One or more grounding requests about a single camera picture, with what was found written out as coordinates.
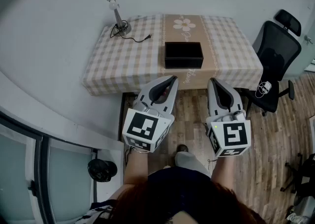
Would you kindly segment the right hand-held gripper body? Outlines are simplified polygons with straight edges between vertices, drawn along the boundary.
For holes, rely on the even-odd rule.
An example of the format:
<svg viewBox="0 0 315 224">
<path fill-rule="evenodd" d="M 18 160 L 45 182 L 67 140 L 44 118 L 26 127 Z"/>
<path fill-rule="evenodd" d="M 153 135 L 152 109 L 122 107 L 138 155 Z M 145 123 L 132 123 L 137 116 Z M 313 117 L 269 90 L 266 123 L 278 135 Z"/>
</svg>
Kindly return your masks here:
<svg viewBox="0 0 315 224">
<path fill-rule="evenodd" d="M 244 110 L 208 117 L 206 126 L 216 157 L 239 156 L 251 146 L 251 123 Z"/>
</svg>

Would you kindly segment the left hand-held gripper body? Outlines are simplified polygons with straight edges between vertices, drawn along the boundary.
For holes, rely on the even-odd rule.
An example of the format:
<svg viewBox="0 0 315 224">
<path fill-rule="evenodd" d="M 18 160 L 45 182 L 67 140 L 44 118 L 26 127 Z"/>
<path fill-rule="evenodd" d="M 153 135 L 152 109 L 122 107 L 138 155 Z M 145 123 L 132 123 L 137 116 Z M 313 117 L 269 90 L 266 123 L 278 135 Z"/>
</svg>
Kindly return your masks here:
<svg viewBox="0 0 315 224">
<path fill-rule="evenodd" d="M 171 113 L 172 107 L 168 104 L 148 105 L 138 101 L 127 111 L 122 132 L 126 144 L 142 153 L 153 153 L 175 120 Z"/>
</svg>

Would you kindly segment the black rectangular box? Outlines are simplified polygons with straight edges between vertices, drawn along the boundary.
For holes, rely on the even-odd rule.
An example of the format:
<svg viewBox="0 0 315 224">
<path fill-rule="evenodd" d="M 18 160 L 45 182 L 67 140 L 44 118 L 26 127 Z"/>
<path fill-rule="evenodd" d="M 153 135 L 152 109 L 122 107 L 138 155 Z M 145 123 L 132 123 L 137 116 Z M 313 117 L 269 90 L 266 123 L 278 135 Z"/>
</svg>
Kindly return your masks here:
<svg viewBox="0 0 315 224">
<path fill-rule="evenodd" d="M 203 53 L 200 42 L 165 42 L 166 69 L 201 69 Z"/>
</svg>

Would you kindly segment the person's right forearm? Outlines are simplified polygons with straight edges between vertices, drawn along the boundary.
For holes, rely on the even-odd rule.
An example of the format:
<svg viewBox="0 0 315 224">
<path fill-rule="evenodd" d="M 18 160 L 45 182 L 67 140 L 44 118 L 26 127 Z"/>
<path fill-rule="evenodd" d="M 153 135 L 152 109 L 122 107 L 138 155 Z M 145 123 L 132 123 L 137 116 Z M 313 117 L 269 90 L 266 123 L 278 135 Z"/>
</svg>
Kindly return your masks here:
<svg viewBox="0 0 315 224">
<path fill-rule="evenodd" d="M 211 180 L 229 190 L 234 190 L 234 168 L 236 157 L 221 157 L 216 161 Z"/>
</svg>

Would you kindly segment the person's left forearm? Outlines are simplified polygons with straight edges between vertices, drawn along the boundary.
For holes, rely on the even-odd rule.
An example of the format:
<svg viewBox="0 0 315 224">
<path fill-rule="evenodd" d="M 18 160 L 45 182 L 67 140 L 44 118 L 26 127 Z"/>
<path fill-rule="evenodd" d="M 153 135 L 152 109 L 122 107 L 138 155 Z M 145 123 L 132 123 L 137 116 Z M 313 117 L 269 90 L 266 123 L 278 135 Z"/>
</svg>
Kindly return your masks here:
<svg viewBox="0 0 315 224">
<path fill-rule="evenodd" d="M 124 174 L 124 185 L 142 184 L 148 180 L 148 153 L 132 148 Z"/>
</svg>

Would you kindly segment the beige checked flower tablecloth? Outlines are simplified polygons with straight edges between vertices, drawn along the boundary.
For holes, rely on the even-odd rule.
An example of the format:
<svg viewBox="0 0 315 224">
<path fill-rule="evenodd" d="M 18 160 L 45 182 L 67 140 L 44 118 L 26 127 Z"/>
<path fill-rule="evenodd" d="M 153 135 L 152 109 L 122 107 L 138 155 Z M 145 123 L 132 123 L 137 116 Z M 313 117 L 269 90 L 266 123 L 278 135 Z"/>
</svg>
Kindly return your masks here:
<svg viewBox="0 0 315 224">
<path fill-rule="evenodd" d="M 106 26 L 83 76 L 93 95 L 138 92 L 159 77 L 175 75 L 179 89 L 204 89 L 211 77 L 235 88 L 255 90 L 263 74 L 252 45 L 232 18 L 157 14 L 130 18 L 126 38 Z M 165 42 L 200 42 L 201 69 L 166 69 Z"/>
</svg>

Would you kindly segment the person's grey trouser leg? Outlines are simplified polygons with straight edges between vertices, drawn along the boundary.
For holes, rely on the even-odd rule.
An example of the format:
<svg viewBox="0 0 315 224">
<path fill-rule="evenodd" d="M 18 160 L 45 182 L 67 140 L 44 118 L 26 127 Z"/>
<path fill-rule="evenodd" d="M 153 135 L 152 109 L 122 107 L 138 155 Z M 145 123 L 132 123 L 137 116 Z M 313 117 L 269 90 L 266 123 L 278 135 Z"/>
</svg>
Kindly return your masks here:
<svg viewBox="0 0 315 224">
<path fill-rule="evenodd" d="M 192 153 L 184 151 L 177 152 L 175 155 L 175 165 L 181 168 L 198 171 L 208 177 L 211 177 L 206 167 Z"/>
</svg>

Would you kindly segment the person's dark top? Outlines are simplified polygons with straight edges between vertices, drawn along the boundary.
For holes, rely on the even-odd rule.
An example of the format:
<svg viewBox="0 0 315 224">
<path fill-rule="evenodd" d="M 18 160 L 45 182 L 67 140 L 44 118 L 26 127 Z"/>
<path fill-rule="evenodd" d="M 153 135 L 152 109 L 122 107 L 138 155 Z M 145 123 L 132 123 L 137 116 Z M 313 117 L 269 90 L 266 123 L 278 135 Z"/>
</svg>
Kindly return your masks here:
<svg viewBox="0 0 315 224">
<path fill-rule="evenodd" d="M 152 173 L 148 177 L 148 182 L 157 188 L 165 187 L 167 190 L 184 192 L 197 192 L 212 184 L 209 176 L 199 171 L 177 166 Z"/>
</svg>

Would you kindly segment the black mesh office chair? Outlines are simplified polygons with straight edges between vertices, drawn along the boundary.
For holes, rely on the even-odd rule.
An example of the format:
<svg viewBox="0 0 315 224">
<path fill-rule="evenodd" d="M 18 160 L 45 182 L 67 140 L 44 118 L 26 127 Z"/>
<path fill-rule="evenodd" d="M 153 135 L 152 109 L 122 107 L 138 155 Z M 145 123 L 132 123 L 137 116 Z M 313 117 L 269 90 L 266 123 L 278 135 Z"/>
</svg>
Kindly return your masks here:
<svg viewBox="0 0 315 224">
<path fill-rule="evenodd" d="M 279 91 L 279 82 L 282 81 L 285 72 L 290 64 L 301 52 L 301 45 L 289 32 L 296 36 L 301 35 L 300 22 L 289 12 L 281 9 L 275 16 L 280 25 L 266 21 L 263 26 L 262 41 L 257 52 L 258 58 L 263 66 L 261 81 L 268 81 L 272 88 L 262 98 L 255 97 L 255 91 L 242 89 L 241 96 L 248 98 L 246 114 L 249 114 L 250 107 L 255 104 L 263 110 L 262 115 L 267 112 L 274 113 L 278 107 L 279 98 L 288 95 L 293 100 L 295 90 L 292 81 L 288 81 L 288 87 Z"/>
</svg>

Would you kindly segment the silver desk lamp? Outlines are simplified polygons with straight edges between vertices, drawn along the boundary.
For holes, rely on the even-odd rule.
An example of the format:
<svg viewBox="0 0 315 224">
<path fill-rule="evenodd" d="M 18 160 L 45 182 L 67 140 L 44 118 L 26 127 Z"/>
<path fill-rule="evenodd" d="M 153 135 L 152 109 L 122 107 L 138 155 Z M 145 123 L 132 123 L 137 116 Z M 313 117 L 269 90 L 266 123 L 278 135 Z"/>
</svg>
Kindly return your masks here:
<svg viewBox="0 0 315 224">
<path fill-rule="evenodd" d="M 113 27 L 112 36 L 124 36 L 131 32 L 131 26 L 127 21 L 123 21 L 118 12 L 119 4 L 118 0 L 107 0 L 109 2 L 109 8 L 114 11 L 116 23 Z"/>
</svg>

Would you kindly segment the black swivel chair base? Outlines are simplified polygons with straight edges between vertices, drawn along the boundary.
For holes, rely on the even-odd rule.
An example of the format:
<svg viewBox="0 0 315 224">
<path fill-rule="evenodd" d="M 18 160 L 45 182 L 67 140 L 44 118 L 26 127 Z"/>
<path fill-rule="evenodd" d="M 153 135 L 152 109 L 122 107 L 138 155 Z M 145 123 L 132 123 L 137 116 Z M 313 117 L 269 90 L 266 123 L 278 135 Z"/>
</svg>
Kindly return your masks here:
<svg viewBox="0 0 315 224">
<path fill-rule="evenodd" d="M 298 153 L 299 159 L 298 169 L 293 168 L 288 162 L 285 167 L 289 168 L 293 173 L 292 181 L 285 187 L 281 187 L 280 191 L 286 191 L 293 186 L 292 193 L 297 193 L 299 197 L 305 198 L 312 196 L 315 198 L 315 153 L 311 154 L 304 162 L 303 155 Z"/>
</svg>

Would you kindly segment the striped dark and white cloth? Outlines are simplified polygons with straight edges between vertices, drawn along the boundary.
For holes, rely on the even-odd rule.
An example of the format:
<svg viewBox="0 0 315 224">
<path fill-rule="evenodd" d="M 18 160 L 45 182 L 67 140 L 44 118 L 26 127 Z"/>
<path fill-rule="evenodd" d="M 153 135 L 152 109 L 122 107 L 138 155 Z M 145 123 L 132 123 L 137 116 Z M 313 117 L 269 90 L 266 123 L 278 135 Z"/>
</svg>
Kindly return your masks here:
<svg viewBox="0 0 315 224">
<path fill-rule="evenodd" d="M 115 199 L 92 203 L 88 212 L 79 218 L 75 224 L 113 224 L 110 217 L 116 204 L 117 200 Z"/>
</svg>

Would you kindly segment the glass door with dark frame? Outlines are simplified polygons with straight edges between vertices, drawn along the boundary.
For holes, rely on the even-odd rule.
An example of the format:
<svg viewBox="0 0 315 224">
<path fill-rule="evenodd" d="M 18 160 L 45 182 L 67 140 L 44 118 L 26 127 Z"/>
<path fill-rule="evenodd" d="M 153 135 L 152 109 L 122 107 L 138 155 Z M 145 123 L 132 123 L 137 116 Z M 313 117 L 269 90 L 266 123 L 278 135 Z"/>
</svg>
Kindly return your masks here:
<svg viewBox="0 0 315 224">
<path fill-rule="evenodd" d="M 75 224 L 95 197 L 94 157 L 0 112 L 0 224 Z"/>
</svg>

